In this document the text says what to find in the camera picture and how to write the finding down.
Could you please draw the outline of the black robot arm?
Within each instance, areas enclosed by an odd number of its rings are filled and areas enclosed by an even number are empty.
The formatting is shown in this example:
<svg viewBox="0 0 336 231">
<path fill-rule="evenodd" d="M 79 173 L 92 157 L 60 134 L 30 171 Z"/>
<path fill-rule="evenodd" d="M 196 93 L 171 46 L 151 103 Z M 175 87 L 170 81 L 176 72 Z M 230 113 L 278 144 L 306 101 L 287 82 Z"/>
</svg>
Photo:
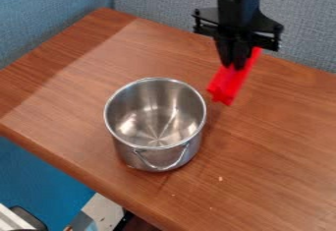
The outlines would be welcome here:
<svg viewBox="0 0 336 231">
<path fill-rule="evenodd" d="M 284 26 L 260 10 L 260 0 L 216 0 L 212 8 L 196 9 L 195 33 L 210 36 L 224 67 L 240 71 L 260 47 L 280 50 Z"/>
</svg>

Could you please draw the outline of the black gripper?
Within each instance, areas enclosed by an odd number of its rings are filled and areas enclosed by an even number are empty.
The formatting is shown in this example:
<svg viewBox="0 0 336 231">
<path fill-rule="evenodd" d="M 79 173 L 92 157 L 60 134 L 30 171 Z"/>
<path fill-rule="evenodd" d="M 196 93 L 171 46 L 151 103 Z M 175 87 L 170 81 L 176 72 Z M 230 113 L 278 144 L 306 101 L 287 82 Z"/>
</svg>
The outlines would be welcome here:
<svg viewBox="0 0 336 231">
<path fill-rule="evenodd" d="M 222 65 L 242 70 L 252 47 L 278 51 L 284 26 L 260 10 L 260 0 L 218 0 L 218 6 L 196 9 L 195 32 L 215 38 Z"/>
</svg>

